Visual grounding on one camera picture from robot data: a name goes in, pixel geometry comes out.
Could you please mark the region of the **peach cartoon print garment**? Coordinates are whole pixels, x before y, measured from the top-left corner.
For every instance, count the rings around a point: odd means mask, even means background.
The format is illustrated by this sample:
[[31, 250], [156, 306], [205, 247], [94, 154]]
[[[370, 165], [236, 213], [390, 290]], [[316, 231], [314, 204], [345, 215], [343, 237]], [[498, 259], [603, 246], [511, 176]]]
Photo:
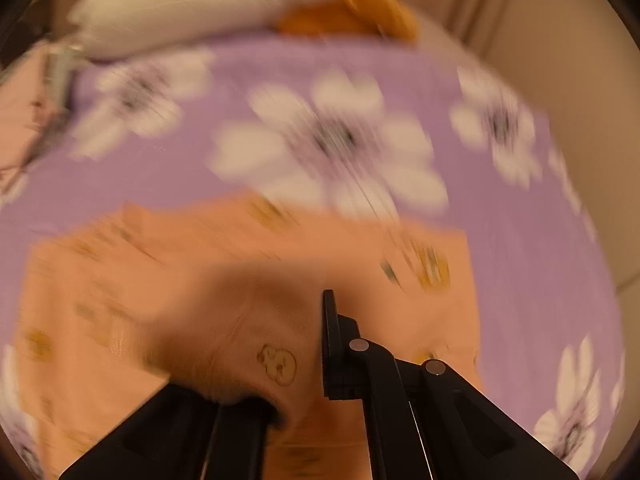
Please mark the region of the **peach cartoon print garment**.
[[279, 413], [269, 479], [367, 479], [360, 405], [324, 398], [321, 296], [399, 359], [480, 383], [465, 235], [347, 219], [242, 194], [183, 210], [133, 204], [32, 245], [15, 339], [38, 464], [60, 474], [167, 378]]

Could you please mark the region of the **purple floral bed sheet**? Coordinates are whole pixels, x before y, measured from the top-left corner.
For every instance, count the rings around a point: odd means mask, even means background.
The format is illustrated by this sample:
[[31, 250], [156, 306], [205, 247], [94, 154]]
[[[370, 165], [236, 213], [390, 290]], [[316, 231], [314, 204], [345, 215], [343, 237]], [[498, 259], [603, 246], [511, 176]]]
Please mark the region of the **purple floral bed sheet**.
[[465, 235], [477, 386], [585, 478], [625, 353], [596, 230], [548, 119], [487, 70], [373, 39], [205, 40], [82, 68], [58, 145], [1, 200], [1, 421], [34, 479], [15, 339], [32, 245], [133, 204], [254, 194]]

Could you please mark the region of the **white orange plush goose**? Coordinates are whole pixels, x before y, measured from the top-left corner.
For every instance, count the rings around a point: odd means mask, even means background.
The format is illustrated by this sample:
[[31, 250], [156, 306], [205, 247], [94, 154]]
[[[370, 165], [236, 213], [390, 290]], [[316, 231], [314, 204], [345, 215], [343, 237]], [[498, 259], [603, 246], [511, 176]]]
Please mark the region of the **white orange plush goose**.
[[408, 44], [418, 38], [416, 19], [399, 0], [78, 0], [67, 19], [97, 60], [251, 28]]

